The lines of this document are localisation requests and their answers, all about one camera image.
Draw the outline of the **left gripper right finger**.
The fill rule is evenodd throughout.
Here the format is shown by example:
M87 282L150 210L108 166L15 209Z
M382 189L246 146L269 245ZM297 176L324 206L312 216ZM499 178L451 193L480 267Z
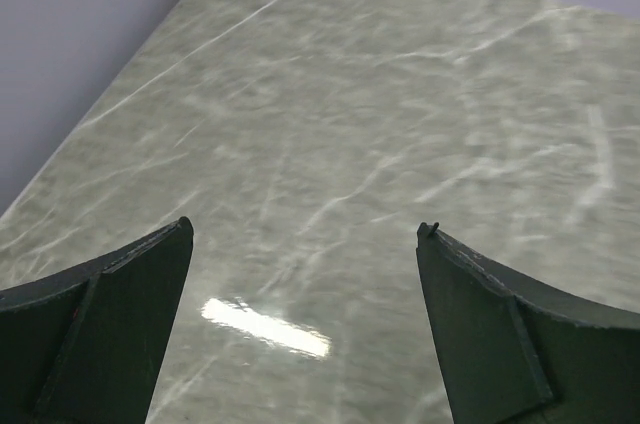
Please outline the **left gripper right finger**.
M639 420L639 316L540 282L423 223L417 264L456 423Z

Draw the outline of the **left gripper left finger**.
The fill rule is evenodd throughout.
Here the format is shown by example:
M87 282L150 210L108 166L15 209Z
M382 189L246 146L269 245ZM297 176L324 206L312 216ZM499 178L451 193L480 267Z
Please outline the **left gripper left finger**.
M181 217L1 292L4 423L143 423L193 252Z

